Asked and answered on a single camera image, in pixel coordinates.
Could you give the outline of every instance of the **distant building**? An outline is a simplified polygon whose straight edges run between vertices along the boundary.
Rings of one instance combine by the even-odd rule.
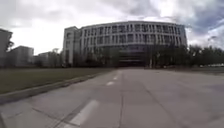
[[[40,53],[35,56],[35,63],[39,67],[49,67],[50,60],[49,60],[50,52]]]
[[[184,25],[127,21],[90,25],[80,29],[69,27],[64,30],[63,61],[76,66],[80,61],[86,62],[88,56],[108,56],[114,57],[119,63],[144,64],[146,56],[150,56],[155,47],[168,46],[187,46]]]
[[[34,63],[34,49],[26,46],[19,46],[8,53],[8,65],[10,67],[29,67]]]
[[[6,51],[12,32],[0,29],[0,67],[4,67],[6,63]]]

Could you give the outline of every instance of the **roof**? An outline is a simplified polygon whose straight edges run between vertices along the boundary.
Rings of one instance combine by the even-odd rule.
[[[67,29],[78,29],[78,28],[76,26],[72,26],[72,27],[65,28],[65,30]]]
[[[170,25],[180,25],[184,26],[182,24],[172,23],[172,22],[157,22],[157,21],[119,21],[119,22],[111,22],[111,23],[102,23],[102,24],[93,24],[93,25],[87,25],[83,26],[82,28],[88,28],[88,27],[98,27],[98,26],[104,26],[104,25],[110,25],[110,24],[124,24],[124,23],[152,23],[152,24],[170,24]]]
[[[27,49],[32,49],[32,50],[34,50],[34,48],[31,48],[31,47],[27,47],[27,46],[18,46],[18,47],[16,47],[16,48],[12,49],[11,51],[15,51],[15,50],[18,50],[18,49],[21,49],[21,48],[27,48]]]

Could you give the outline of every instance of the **lawn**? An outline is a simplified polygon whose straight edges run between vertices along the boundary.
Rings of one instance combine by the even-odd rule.
[[[171,70],[186,71],[186,72],[200,72],[200,73],[208,73],[208,74],[215,74],[215,75],[223,75],[224,74],[224,67],[174,68]]]
[[[75,77],[96,74],[109,69],[6,69],[0,70],[0,94],[42,86]]]

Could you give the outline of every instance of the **curved building facade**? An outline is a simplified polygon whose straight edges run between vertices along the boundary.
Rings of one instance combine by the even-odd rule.
[[[165,22],[127,21],[66,28],[64,32],[64,60],[73,64],[76,55],[85,58],[110,49],[131,56],[144,53],[148,46],[187,46],[183,25]]]

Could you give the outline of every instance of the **road curb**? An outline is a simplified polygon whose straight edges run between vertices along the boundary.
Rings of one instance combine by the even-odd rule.
[[[0,113],[0,128],[6,128],[6,127],[5,127],[5,123],[4,123],[4,121],[3,121],[3,118],[2,118],[2,116],[1,116],[1,113]]]
[[[51,91],[54,89],[58,89],[61,87],[67,87],[73,83],[82,82],[82,81],[94,78],[96,76],[102,75],[104,73],[105,72],[97,73],[97,74],[93,74],[93,75],[87,75],[87,76],[78,77],[78,78],[74,78],[74,79],[70,79],[70,80],[65,80],[65,81],[61,81],[61,82],[57,82],[57,83],[43,85],[40,87],[34,87],[34,88],[25,89],[25,90],[19,90],[19,91],[15,91],[15,92],[2,94],[2,95],[0,95],[0,105],[9,103],[9,102],[13,102],[13,101],[18,101],[18,100],[25,99],[28,97],[32,97],[32,96],[35,96],[35,95],[38,95],[41,93],[45,93],[45,92],[48,92],[48,91]]]

